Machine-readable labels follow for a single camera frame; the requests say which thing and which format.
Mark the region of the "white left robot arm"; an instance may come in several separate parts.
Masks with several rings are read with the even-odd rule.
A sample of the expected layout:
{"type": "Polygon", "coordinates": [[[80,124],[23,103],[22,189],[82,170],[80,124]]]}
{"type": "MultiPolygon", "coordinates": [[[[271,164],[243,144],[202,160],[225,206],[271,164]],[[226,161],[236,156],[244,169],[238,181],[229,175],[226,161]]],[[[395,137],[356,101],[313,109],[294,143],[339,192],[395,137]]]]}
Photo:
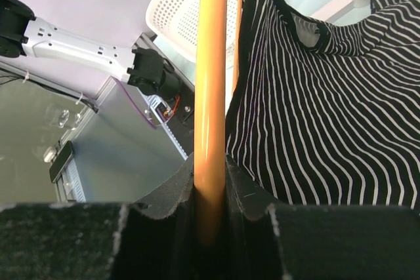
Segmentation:
{"type": "Polygon", "coordinates": [[[165,101],[182,92],[182,79],[153,49],[109,46],[58,28],[19,0],[1,0],[1,56],[66,60],[96,68],[165,101]]]}

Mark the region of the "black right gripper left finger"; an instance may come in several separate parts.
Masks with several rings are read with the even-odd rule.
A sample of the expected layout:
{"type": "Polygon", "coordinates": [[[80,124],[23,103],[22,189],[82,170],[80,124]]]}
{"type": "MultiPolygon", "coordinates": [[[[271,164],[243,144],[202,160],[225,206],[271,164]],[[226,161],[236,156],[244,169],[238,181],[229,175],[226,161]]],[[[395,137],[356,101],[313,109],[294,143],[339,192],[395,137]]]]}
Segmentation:
{"type": "Polygon", "coordinates": [[[132,203],[3,203],[1,278],[188,279],[193,162],[132,203]]]}

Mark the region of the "orange plastic hanger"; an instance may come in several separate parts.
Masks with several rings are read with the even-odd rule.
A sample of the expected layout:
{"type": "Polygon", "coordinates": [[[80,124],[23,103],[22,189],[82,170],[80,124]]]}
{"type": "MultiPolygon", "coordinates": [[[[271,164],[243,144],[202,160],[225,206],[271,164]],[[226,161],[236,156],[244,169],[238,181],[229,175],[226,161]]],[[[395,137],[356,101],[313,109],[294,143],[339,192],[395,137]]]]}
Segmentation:
{"type": "Polygon", "coordinates": [[[194,114],[196,234],[215,244],[224,213],[227,0],[199,0],[194,114]]]}

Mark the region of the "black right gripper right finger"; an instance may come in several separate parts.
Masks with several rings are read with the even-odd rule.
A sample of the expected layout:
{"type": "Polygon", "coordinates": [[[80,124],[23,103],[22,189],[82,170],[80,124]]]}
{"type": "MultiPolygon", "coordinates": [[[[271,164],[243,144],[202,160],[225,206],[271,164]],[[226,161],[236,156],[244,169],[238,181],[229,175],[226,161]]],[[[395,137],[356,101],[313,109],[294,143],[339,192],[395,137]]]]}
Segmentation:
{"type": "Polygon", "coordinates": [[[419,215],[406,207],[288,205],[225,159],[226,279],[418,279],[419,215]]]}

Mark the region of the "black white striped tank top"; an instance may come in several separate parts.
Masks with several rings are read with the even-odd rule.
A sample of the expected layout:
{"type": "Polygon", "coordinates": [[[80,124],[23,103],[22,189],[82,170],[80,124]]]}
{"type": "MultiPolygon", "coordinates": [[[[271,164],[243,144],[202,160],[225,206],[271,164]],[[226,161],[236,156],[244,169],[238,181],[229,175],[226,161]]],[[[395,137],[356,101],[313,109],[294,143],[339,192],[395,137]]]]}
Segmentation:
{"type": "Polygon", "coordinates": [[[226,152],[290,205],[419,209],[419,0],[348,26],[244,0],[226,152]]]}

